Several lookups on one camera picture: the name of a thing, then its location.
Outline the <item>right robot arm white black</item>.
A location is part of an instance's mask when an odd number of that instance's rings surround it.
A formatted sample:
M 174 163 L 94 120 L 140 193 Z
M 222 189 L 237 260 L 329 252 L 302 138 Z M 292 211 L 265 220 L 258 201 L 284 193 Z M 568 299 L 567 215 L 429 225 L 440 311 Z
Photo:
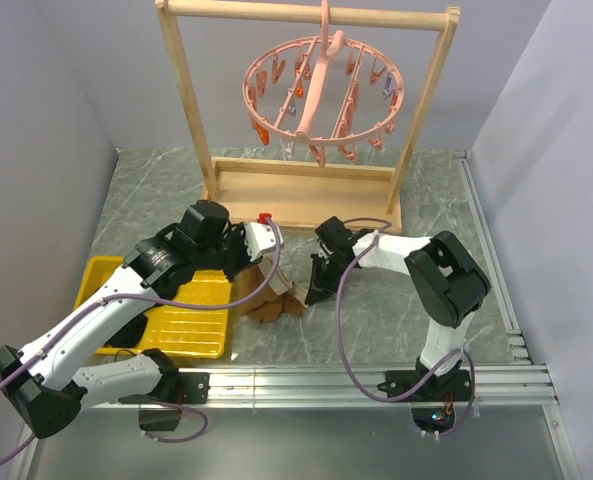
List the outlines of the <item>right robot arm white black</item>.
M 389 398 L 369 392 L 357 379 L 345 355 L 343 366 L 367 397 L 393 403 L 409 398 L 436 400 L 448 392 L 466 354 L 467 329 L 491 285 L 481 267 L 450 231 L 432 237 L 403 237 L 378 230 L 351 231 L 348 221 L 332 216 L 315 229 L 319 252 L 311 256 L 312 270 L 305 303 L 312 306 L 336 299 L 335 322 L 340 323 L 341 298 L 352 270 L 378 268 L 411 278 L 429 315 L 427 336 L 416 361 L 416 381 Z

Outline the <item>brown underwear beige waistband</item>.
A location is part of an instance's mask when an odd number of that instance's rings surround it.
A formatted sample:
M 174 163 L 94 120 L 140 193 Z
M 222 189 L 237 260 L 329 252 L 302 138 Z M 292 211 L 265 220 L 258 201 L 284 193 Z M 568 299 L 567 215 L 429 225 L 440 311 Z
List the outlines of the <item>brown underwear beige waistband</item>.
M 241 297 L 250 295 L 268 277 L 273 259 L 267 256 L 243 272 L 238 279 Z M 278 268 L 269 284 L 253 299 L 239 307 L 239 313 L 259 323 L 276 321 L 281 315 L 301 317 L 307 309 L 306 290 Z

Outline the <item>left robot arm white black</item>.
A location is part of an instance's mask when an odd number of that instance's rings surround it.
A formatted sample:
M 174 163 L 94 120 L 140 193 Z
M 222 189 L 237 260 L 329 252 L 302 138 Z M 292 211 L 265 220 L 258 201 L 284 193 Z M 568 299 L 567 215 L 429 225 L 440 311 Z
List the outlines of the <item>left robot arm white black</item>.
M 280 245 L 279 231 L 233 223 L 221 204 L 200 200 L 182 219 L 139 241 L 109 279 L 51 330 L 16 349 L 0 347 L 0 392 L 35 437 L 66 428 L 84 409 L 129 396 L 171 399 L 179 373 L 159 349 L 98 367 L 88 358 L 123 327 L 156 306 L 172 306 L 199 271 L 228 280 Z

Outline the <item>pink round clip hanger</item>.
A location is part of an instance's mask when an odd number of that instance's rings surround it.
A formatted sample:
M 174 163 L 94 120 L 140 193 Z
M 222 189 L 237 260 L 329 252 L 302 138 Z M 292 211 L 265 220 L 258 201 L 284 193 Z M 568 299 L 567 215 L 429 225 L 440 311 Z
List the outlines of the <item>pink round clip hanger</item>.
M 267 146 L 276 135 L 288 144 L 308 147 L 320 167 L 327 164 L 327 150 L 337 149 L 352 164 L 357 144 L 366 142 L 380 152 L 384 137 L 394 133 L 405 96 L 405 82 L 398 67 L 382 52 L 349 38 L 342 30 L 330 31 L 331 8 L 321 3 L 320 34 L 290 40 L 258 57 L 242 81 L 242 97 L 251 128 Z M 293 80 L 273 117 L 262 114 L 259 100 L 269 85 L 278 84 L 286 72 L 285 55 L 293 53 Z M 361 87 L 380 86 L 384 102 L 381 118 L 370 127 L 354 128 Z M 339 88 L 339 108 L 334 125 L 321 135 L 315 124 L 327 90 Z

